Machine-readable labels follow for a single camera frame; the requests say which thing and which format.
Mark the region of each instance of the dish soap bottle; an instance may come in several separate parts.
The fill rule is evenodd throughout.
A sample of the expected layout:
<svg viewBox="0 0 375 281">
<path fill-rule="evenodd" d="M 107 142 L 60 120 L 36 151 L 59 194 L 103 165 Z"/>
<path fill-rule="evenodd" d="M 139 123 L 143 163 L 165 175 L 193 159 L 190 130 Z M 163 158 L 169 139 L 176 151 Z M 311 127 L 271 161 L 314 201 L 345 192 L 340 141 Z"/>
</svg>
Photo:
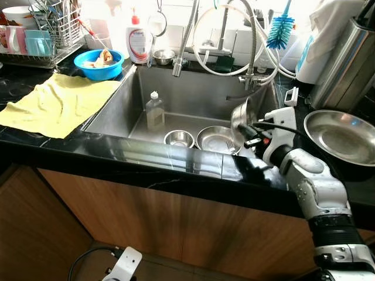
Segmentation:
<svg viewBox="0 0 375 281">
<path fill-rule="evenodd" d="M 164 127 L 164 103 L 156 91 L 151 93 L 151 100 L 146 103 L 147 128 L 158 131 Z"/>
<path fill-rule="evenodd" d="M 141 26 L 139 17 L 135 14 L 135 8 L 132 10 L 132 25 L 127 28 L 126 32 L 127 48 L 132 62 L 142 64 L 147 62 L 152 36 Z"/>
</svg>

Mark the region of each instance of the sink basin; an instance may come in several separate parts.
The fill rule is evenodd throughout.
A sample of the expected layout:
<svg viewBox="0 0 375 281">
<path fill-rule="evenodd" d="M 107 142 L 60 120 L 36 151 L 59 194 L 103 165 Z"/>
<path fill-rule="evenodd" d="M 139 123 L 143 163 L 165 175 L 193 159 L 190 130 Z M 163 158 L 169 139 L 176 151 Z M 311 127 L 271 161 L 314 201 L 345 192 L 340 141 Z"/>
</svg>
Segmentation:
<svg viewBox="0 0 375 281">
<path fill-rule="evenodd" d="M 153 91 L 165 103 L 165 127 L 157 132 L 147 130 L 145 112 Z M 183 76 L 176 78 L 167 68 L 132 66 L 118 90 L 83 130 L 163 143 L 166 133 L 181 129 L 196 139 L 205 127 L 230 127 L 232 110 L 245 101 L 235 97 L 243 96 L 246 96 L 244 85 L 238 83 L 237 77 L 184 71 Z M 276 109 L 274 85 L 251 96 L 251 104 L 259 119 Z"/>
</svg>

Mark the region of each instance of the blue plastic bowl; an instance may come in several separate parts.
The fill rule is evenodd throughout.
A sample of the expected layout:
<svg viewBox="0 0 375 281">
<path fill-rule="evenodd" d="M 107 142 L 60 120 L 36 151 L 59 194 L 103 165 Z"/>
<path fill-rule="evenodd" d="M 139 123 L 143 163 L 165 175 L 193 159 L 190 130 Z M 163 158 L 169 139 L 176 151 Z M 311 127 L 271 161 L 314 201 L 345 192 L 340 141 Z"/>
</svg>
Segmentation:
<svg viewBox="0 0 375 281">
<path fill-rule="evenodd" d="M 116 61 L 115 64 L 101 68 L 89 68 L 83 66 L 86 61 L 96 61 L 102 51 L 103 50 L 88 51 L 76 56 L 76 58 L 74 59 L 74 64 L 76 65 L 76 67 L 82 69 L 84 75 L 86 75 L 88 79 L 103 81 L 114 78 L 121 73 L 122 63 L 124 62 L 125 57 L 122 53 L 113 50 L 109 51 L 113 56 L 113 60 Z"/>
</svg>

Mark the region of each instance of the dish drying rack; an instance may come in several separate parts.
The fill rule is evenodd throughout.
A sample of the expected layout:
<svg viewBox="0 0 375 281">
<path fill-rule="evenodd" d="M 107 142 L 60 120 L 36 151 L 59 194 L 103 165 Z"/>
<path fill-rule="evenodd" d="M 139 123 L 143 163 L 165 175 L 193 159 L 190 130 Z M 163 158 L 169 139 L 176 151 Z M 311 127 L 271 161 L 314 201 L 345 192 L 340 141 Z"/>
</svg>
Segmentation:
<svg viewBox="0 0 375 281">
<path fill-rule="evenodd" d="M 56 68 L 57 64 L 82 47 L 84 34 L 79 22 L 80 7 L 71 5 L 71 0 L 37 0 L 30 3 L 39 30 L 49 32 L 52 40 L 51 56 L 28 56 L 1 53 L 0 61 L 19 66 Z"/>
</svg>

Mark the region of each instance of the cabinet door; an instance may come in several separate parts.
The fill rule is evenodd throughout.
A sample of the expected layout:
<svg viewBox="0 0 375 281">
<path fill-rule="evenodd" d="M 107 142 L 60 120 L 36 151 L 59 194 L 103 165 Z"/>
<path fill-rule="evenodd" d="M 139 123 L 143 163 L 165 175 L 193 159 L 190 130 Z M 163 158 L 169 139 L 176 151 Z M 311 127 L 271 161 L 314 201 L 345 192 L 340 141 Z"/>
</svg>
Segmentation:
<svg viewBox="0 0 375 281">
<path fill-rule="evenodd" d="M 288 280 L 316 268 L 301 218 L 40 172 L 98 241 L 252 280 Z"/>
<path fill-rule="evenodd" d="M 0 186 L 0 280 L 65 281 L 91 241 L 30 167 L 17 168 Z"/>
</svg>

